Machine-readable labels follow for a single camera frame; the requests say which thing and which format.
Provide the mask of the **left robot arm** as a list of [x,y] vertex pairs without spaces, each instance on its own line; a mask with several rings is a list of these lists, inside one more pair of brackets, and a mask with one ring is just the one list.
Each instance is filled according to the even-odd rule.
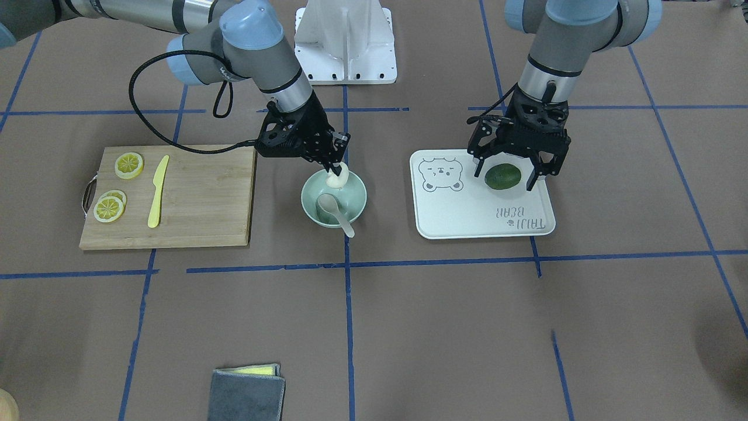
[[651,35],[662,20],[660,1],[508,1],[504,17],[513,29],[535,36],[523,72],[501,101],[502,115],[488,109],[475,123],[467,152],[480,176],[498,154],[532,164],[526,189],[558,175],[569,151],[569,98],[591,54],[628,46]]

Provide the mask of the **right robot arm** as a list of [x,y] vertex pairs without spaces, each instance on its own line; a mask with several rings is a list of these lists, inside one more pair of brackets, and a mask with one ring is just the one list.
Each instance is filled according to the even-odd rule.
[[301,157],[330,174],[342,164],[350,136],[328,122],[307,75],[267,1],[3,1],[2,47],[77,17],[135,22],[176,34],[164,60],[185,85],[253,80],[268,113],[256,139],[230,149],[254,147],[262,157]]

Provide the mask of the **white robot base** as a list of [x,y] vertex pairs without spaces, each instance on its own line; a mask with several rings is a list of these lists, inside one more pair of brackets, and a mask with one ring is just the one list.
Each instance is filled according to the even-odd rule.
[[309,1],[296,11],[295,51],[312,85],[392,84],[391,10],[379,1]]

